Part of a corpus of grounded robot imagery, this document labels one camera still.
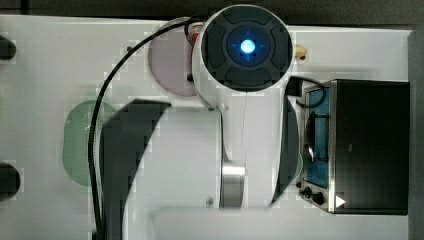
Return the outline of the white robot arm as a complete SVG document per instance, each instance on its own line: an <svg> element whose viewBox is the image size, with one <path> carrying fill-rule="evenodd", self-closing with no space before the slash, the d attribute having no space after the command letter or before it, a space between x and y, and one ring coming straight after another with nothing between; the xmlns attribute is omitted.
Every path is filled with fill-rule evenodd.
<svg viewBox="0 0 424 240"><path fill-rule="evenodd" d="M226 7L202 26L194 45L196 92L219 123L216 157L147 157L147 144L171 108L134 100L101 133L106 239L154 240L165 209L268 207L279 180L284 95L294 44L284 22L247 4Z"/></svg>

